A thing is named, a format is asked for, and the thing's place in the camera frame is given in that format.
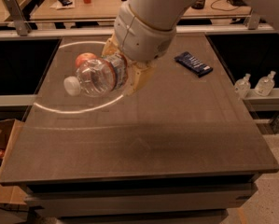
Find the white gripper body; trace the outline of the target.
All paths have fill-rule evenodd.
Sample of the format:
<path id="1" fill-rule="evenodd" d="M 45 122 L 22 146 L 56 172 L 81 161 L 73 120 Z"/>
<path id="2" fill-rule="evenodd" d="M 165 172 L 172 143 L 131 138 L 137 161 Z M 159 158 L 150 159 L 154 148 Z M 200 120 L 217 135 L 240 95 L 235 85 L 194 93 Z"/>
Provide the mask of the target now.
<path id="1" fill-rule="evenodd" d="M 163 56 L 176 34 L 176 28 L 162 31 L 144 24 L 134 15 L 128 2 L 121 5 L 114 30 L 121 52 L 143 63 Z"/>

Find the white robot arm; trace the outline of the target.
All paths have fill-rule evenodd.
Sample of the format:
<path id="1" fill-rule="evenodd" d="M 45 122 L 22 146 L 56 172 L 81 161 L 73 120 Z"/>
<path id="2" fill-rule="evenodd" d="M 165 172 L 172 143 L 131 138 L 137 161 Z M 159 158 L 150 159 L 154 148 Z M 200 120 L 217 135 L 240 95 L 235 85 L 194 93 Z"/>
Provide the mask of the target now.
<path id="1" fill-rule="evenodd" d="M 125 94 L 141 89 L 151 76 L 150 62 L 163 56 L 175 34 L 176 25 L 198 0 L 127 0 L 114 22 L 114 34 L 104 54 L 122 52 L 133 69 Z M 279 33 L 279 0 L 243 0 Z"/>

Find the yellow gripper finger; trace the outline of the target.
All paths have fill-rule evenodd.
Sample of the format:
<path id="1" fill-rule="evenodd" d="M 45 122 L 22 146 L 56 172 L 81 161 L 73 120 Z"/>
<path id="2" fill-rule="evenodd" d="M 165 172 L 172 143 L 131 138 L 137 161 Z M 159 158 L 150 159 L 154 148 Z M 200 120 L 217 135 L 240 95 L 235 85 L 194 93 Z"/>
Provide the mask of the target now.
<path id="1" fill-rule="evenodd" d="M 102 56 L 113 55 L 119 52 L 119 44 L 115 35 L 112 35 L 110 38 L 107 39 L 105 42 Z"/>
<path id="2" fill-rule="evenodd" d="M 154 75 L 155 70 L 156 65 L 153 62 L 141 63 L 129 61 L 127 67 L 128 79 L 124 86 L 123 94 L 125 96 L 130 96 L 144 88 Z"/>

